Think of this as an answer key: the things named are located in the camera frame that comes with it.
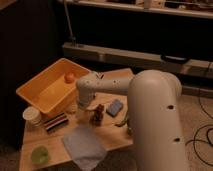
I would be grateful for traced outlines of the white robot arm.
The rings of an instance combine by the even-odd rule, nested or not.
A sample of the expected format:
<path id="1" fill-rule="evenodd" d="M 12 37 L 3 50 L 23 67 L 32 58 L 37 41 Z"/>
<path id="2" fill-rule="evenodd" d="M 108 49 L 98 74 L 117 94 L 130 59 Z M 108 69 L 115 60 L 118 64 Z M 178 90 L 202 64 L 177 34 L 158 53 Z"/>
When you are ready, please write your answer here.
<path id="1" fill-rule="evenodd" d="M 91 72 L 76 87 L 81 110 L 97 92 L 127 97 L 138 171 L 190 171 L 178 110 L 182 86 L 175 75 L 145 70 L 107 79 Z"/>

